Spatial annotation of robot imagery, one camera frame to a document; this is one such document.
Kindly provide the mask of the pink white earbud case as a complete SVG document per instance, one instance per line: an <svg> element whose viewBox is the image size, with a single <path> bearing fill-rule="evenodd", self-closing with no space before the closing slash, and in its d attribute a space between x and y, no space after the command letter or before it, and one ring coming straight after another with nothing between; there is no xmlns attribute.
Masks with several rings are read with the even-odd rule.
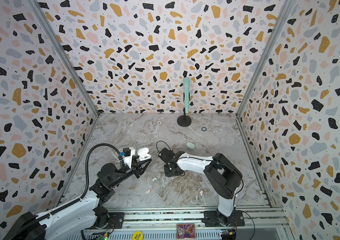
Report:
<svg viewBox="0 0 340 240"><path fill-rule="evenodd" d="M152 158L152 156L149 154L149 148L141 148L141 149L138 149L137 151L137 154L139 156L139 161L142 162L142 161L145 161L145 160L149 160Z"/></svg>

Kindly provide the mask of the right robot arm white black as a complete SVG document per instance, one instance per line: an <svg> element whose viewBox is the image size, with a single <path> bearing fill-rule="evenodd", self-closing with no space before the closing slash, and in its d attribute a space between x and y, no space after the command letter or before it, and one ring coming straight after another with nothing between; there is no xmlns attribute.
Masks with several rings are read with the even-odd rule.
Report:
<svg viewBox="0 0 340 240"><path fill-rule="evenodd" d="M205 211L202 222L206 227L243 227L243 212L236 210L235 200L243 190L242 173L223 155L200 157L164 148L159 152L165 163L165 176L177 177L186 171L205 175L219 196L215 211Z"/></svg>

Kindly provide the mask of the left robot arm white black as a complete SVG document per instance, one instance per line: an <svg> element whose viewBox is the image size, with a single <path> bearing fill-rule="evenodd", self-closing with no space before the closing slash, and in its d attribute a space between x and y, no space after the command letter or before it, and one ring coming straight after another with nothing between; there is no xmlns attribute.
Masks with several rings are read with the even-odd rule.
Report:
<svg viewBox="0 0 340 240"><path fill-rule="evenodd" d="M96 183L85 195L77 197L54 209L39 214L27 212L21 215L9 232L6 240L64 240L80 231L94 228L100 232L121 229L125 214L111 213L103 204L114 194L114 188L131 176L139 178L152 159L138 161L133 158L130 169L117 169L106 164L98 173Z"/></svg>

